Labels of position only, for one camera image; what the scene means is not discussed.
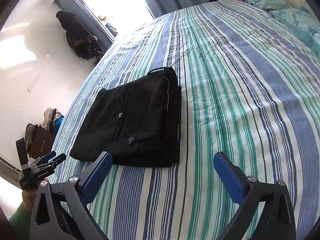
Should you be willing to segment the green sleeved left forearm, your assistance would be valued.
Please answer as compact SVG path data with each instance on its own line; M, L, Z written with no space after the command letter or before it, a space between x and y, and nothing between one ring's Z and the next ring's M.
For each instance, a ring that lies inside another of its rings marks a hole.
M16 212L10 217L9 223L17 233L28 235L30 229L30 219L31 212L29 212L24 207L23 203L21 203Z

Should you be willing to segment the left hand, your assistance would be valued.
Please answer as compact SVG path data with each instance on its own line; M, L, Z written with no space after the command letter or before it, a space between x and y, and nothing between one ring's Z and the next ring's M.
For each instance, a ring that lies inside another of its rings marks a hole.
M24 208L31 213L38 189L24 189L22 191L22 204Z

